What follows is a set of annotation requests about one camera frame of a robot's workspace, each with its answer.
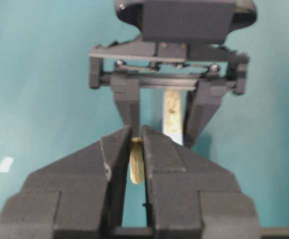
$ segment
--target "teal background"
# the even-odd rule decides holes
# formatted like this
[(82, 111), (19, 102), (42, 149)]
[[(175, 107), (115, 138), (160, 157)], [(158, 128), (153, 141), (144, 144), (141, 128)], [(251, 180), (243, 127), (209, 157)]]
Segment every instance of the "teal background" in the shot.
[[(289, 0), (256, 3), (256, 25), (226, 42), (252, 57), (247, 94), (225, 97), (194, 150), (236, 174), (262, 226), (289, 226)], [(110, 89), (88, 88), (88, 52), (137, 32), (112, 0), (0, 0), (0, 161), (14, 158), (0, 210), (29, 172), (122, 127)], [(141, 100), (141, 123), (160, 128), (162, 91)], [(143, 202), (128, 182), (125, 226), (145, 225)]]

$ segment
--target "gripper jaw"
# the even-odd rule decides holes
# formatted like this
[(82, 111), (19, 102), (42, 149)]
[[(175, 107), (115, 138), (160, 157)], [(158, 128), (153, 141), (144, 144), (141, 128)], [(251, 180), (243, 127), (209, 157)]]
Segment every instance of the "gripper jaw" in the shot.
[(31, 173), (0, 215), (0, 239), (100, 238), (121, 225), (129, 126)]
[(155, 238), (260, 237), (254, 203), (233, 173), (148, 126), (142, 137), (147, 215)]
[(0, 239), (257, 239), (234, 175), (142, 127), (148, 227), (121, 227), (129, 126), (31, 173), (0, 215)]
[[(117, 59), (115, 69), (105, 72), (105, 58)], [(122, 59), (146, 60), (148, 66), (128, 65)], [(96, 46), (90, 53), (89, 85), (92, 89), (111, 86), (114, 102), (125, 125), (130, 125), (134, 137), (140, 128), (140, 88), (187, 90), (184, 119), (184, 142), (193, 147), (202, 130), (219, 109), (227, 92), (243, 95), (247, 85), (250, 58), (223, 46), (145, 42), (142, 36), (122, 44)], [(227, 62), (226, 74), (220, 66), (188, 62)], [(186, 67), (202, 67), (206, 71), (194, 74), (162, 74), (160, 66), (172, 65), (178, 71)]]

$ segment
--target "screw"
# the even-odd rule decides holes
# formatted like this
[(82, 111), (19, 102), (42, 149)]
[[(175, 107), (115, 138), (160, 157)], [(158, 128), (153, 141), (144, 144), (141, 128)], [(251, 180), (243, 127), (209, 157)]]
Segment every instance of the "screw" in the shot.
[(181, 70), (181, 69), (183, 69), (184, 68), (184, 65), (183, 64), (177, 64), (176, 65), (176, 69), (178, 69), (178, 70)]
[(125, 62), (122, 60), (117, 60), (117, 62), (116, 62), (117, 66), (123, 66), (124, 64), (125, 64)]
[(162, 42), (162, 43), (161, 43), (161, 46), (162, 46), (162, 48), (167, 48), (167, 47), (168, 47), (168, 44), (167, 44), (166, 42)]
[(119, 8), (120, 8), (121, 10), (125, 10), (125, 5), (124, 5), (124, 4), (121, 4), (121, 5), (119, 6)]
[(217, 65), (217, 64), (212, 64), (212, 65), (209, 67), (209, 71), (211, 71), (211, 72), (219, 72), (219, 71), (220, 71), (220, 66)]

